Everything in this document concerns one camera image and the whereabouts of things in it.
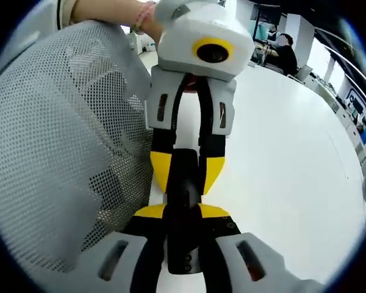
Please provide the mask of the person's left hand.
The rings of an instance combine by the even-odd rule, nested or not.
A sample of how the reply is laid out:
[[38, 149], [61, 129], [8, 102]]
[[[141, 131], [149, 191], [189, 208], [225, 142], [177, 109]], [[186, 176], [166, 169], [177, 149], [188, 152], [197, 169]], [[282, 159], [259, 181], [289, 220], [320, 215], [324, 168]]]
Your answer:
[[154, 40], [156, 48], [158, 48], [162, 33], [163, 26], [156, 20], [155, 17], [156, 5], [153, 4], [145, 10], [144, 18], [141, 23], [140, 29]]

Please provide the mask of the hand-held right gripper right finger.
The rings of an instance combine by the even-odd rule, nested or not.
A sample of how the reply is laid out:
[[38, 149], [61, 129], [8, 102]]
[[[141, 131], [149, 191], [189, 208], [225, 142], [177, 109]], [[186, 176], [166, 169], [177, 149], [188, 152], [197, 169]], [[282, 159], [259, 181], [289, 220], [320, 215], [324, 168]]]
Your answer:
[[323, 285], [300, 279], [284, 257], [251, 233], [241, 233], [224, 209], [199, 205], [205, 229], [199, 262], [207, 292], [322, 292]]

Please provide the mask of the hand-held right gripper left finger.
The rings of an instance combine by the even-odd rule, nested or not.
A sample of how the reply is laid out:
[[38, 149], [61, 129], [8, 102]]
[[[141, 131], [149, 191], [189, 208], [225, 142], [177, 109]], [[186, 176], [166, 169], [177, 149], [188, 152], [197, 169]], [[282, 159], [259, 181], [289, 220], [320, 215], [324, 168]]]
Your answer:
[[164, 259], [166, 204], [138, 210], [104, 251], [87, 256], [76, 292], [156, 292]]

